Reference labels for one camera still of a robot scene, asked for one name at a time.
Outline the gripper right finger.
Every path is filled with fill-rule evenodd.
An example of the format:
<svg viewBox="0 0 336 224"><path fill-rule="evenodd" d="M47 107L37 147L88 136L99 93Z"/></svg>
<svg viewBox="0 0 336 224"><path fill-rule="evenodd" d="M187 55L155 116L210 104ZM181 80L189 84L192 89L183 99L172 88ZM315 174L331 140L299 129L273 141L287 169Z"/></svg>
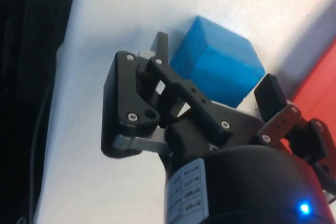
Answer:
<svg viewBox="0 0 336 224"><path fill-rule="evenodd" d="M282 139L288 141L291 153L308 164L317 164L325 172L331 172L331 158L327 143L330 131L318 119L306 120L299 108L288 102L273 74L266 74L254 90L259 113L265 125L258 133L266 144L281 148Z"/></svg>

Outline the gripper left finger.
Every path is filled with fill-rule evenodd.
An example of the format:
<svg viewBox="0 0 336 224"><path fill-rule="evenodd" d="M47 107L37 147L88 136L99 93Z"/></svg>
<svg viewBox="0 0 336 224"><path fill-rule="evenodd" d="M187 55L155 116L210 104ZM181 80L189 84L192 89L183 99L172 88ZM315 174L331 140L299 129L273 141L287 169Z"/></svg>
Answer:
<svg viewBox="0 0 336 224"><path fill-rule="evenodd" d="M103 87L101 150L112 158L125 158L143 151L168 156L184 153L178 140L167 133L177 123L185 104L187 119L213 144L223 145L234 132L220 115L219 106L188 80L183 80L168 63L168 35L157 33L150 58L118 51Z"/></svg>

